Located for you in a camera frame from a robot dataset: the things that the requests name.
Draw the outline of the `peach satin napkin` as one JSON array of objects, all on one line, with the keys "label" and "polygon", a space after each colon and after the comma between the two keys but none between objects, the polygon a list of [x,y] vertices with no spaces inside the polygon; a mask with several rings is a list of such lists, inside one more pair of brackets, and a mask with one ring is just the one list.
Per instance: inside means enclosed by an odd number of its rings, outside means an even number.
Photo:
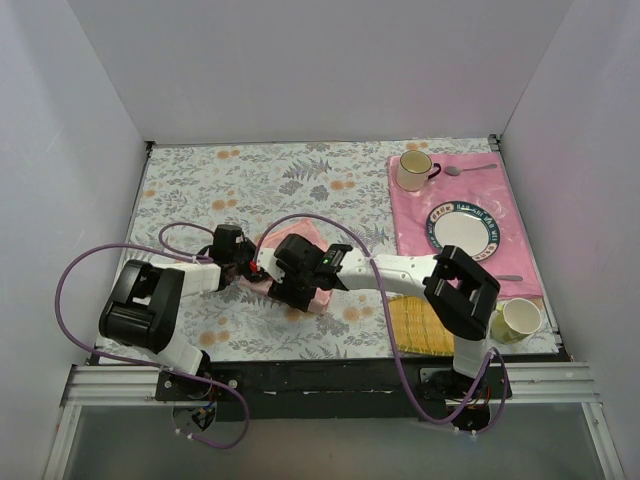
[{"label": "peach satin napkin", "polygon": [[[302,219],[290,226],[283,227],[281,229],[275,229],[269,233],[265,240],[261,244],[261,250],[264,248],[275,249],[289,234],[297,234],[308,240],[311,244],[319,247],[321,250],[326,250],[328,247],[327,242],[322,238],[320,232],[317,230],[313,222],[308,219]],[[261,282],[251,283],[244,277],[239,280],[239,285],[248,290],[267,295],[272,280],[263,280]],[[308,311],[315,314],[323,314],[328,310],[332,293],[318,289],[314,298],[311,300]]]}]

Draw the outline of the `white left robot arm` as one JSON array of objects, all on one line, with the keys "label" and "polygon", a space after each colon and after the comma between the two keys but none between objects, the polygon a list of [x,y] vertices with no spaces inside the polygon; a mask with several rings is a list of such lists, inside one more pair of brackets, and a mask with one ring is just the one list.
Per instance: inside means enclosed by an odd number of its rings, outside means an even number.
[{"label": "white left robot arm", "polygon": [[193,400],[205,398],[213,386],[210,360],[178,332],[181,300],[221,291],[239,277],[261,281],[251,268],[255,252],[240,227],[223,224],[212,232],[212,243],[185,262],[127,261],[99,319],[100,335],[181,372],[180,390]]}]

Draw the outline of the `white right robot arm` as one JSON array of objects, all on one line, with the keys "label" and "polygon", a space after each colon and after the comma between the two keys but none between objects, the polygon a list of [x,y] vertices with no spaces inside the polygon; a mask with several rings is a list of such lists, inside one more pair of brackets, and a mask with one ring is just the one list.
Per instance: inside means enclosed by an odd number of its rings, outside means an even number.
[{"label": "white right robot arm", "polygon": [[309,309],[319,290],[385,290],[424,299],[453,335],[454,389],[471,398],[489,384],[487,337],[500,285],[459,247],[447,245],[436,255],[371,257],[346,244],[322,250],[290,234],[275,248],[259,248],[250,268],[272,280],[271,298],[300,311]]}]

